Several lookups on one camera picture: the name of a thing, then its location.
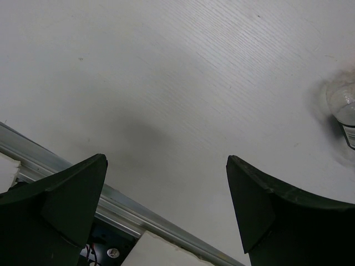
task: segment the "clear plastic bottle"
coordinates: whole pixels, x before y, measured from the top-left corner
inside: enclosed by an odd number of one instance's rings
[[[355,150],[355,72],[342,73],[328,84],[327,103],[338,120],[348,146]]]

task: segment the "metal rail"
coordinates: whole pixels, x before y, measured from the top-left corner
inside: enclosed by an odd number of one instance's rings
[[[1,122],[0,152],[21,162],[19,179],[27,182],[72,165]],[[215,265],[244,266],[108,185],[103,187],[95,216],[137,238],[150,231]]]

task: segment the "table surface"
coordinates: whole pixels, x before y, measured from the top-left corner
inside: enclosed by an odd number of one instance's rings
[[[355,63],[355,2],[17,0],[0,10],[0,121],[214,247],[243,254],[237,155],[355,203],[324,85]]]

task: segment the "black and white label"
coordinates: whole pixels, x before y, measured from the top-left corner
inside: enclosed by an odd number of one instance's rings
[[[355,148],[355,127],[348,127],[342,125],[345,132],[345,137],[347,138],[347,142],[351,148]]]

